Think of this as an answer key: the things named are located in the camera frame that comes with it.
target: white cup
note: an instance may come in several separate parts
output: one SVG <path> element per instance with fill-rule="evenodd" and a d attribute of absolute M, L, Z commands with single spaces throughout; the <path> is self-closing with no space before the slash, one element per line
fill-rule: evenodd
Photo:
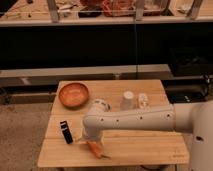
<path fill-rule="evenodd" d="M 134 93 L 132 91 L 125 91 L 120 104 L 121 110 L 130 110 L 134 108 Z"/>

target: wooden bowl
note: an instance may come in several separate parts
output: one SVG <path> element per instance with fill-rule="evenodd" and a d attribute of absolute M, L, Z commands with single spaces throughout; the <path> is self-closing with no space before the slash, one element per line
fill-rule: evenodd
<path fill-rule="evenodd" d="M 89 99 L 88 88 L 82 83 L 70 83 L 61 88 L 59 92 L 60 102 L 69 108 L 79 107 Z"/>

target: floor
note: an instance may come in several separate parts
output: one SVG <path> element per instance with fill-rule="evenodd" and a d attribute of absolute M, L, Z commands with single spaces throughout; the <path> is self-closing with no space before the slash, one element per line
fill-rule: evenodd
<path fill-rule="evenodd" d="M 0 104 L 0 171 L 56 171 L 55 168 L 38 168 L 37 160 L 47 128 L 52 99 L 40 103 L 32 100 Z M 190 136 L 185 135 L 187 144 Z M 164 171 L 187 171 L 187 165 L 168 166 Z M 65 168 L 67 171 L 145 171 L 135 167 Z"/>

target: wooden table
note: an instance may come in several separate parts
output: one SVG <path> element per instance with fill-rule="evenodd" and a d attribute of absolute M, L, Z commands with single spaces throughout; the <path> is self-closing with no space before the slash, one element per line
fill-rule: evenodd
<path fill-rule="evenodd" d="M 149 105 L 168 104 L 164 88 L 159 80 L 114 80 L 79 81 L 90 92 L 88 103 L 78 109 L 70 110 L 62 106 L 58 99 L 59 90 L 67 81 L 59 84 L 57 95 L 41 148 L 39 167 L 88 167 L 88 166 L 130 166 L 143 164 L 181 164 L 188 163 L 189 154 L 179 133 L 155 131 L 105 131 L 103 144 L 105 154 L 111 159 L 97 159 L 89 151 L 85 142 L 76 142 L 82 133 L 82 117 L 96 98 L 106 100 L 112 111 L 118 111 L 122 94 L 126 90 L 147 93 Z M 67 120 L 74 143 L 67 145 L 60 130 L 60 121 Z"/>

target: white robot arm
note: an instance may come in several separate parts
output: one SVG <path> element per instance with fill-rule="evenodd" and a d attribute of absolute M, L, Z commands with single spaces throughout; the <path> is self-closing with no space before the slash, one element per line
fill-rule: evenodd
<path fill-rule="evenodd" d="M 94 101 L 83 118 L 83 138 L 100 141 L 109 129 L 193 133 L 189 171 L 213 170 L 213 101 L 108 111 L 104 100 Z"/>

